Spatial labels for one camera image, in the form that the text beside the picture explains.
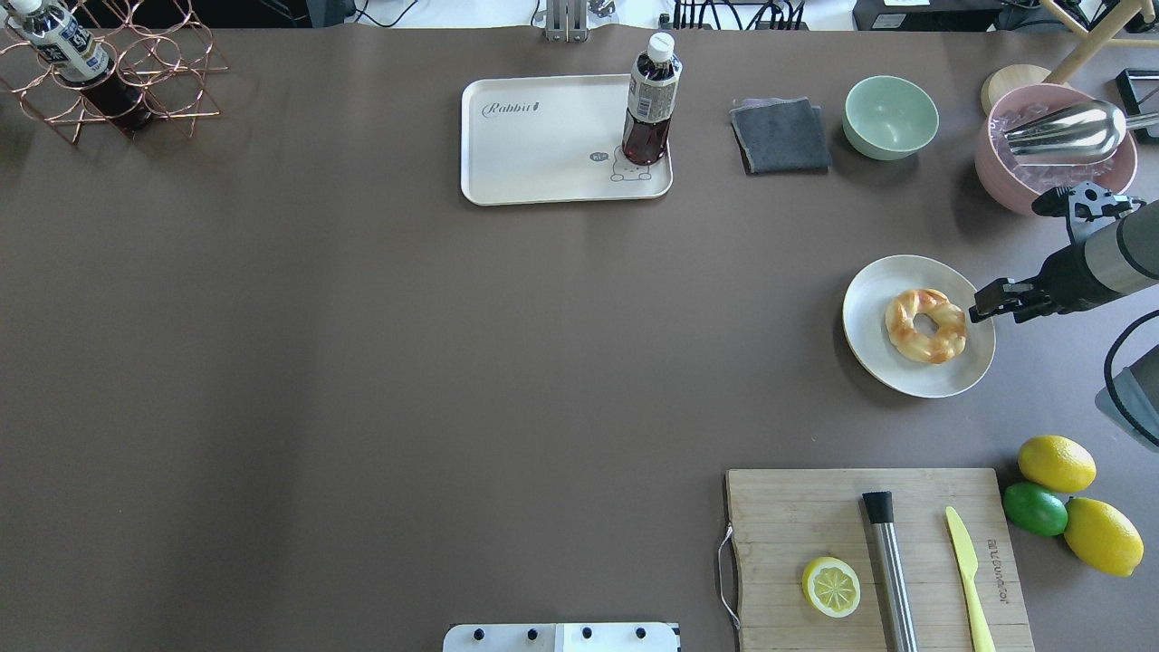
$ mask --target lime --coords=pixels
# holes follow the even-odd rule
[[[1018,452],[1018,468],[1026,479],[1059,493],[1080,492],[1094,482],[1094,459],[1066,438],[1032,438]]]
[[[1066,512],[1063,539],[1079,559],[1111,576],[1135,572],[1143,561],[1143,539],[1122,512],[1091,498],[1070,499]]]
[[[818,557],[804,567],[801,588],[822,614],[844,618],[861,603],[861,583],[848,564],[836,557]]]
[[[1055,536],[1066,529],[1066,506],[1042,485],[1018,483],[1006,488],[1003,511],[1012,523],[1030,534]]]

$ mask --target bagel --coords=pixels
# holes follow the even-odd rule
[[[933,318],[938,332],[926,336],[913,328],[913,317]],[[965,313],[949,296],[931,290],[906,290],[885,308],[885,331],[897,352],[914,362],[941,365],[965,350]]]

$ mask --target black box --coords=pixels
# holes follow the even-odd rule
[[[867,31],[986,31],[1001,10],[998,0],[857,0],[853,22]]]

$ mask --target mint green bowl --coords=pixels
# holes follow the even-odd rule
[[[905,157],[938,133],[938,107],[918,85],[899,76],[869,76],[845,97],[841,127],[850,144],[880,161]]]

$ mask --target metal scoop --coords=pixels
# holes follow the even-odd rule
[[[1105,161],[1132,129],[1159,124],[1159,111],[1128,117],[1102,100],[1066,107],[1005,132],[1019,164],[1089,164]]]

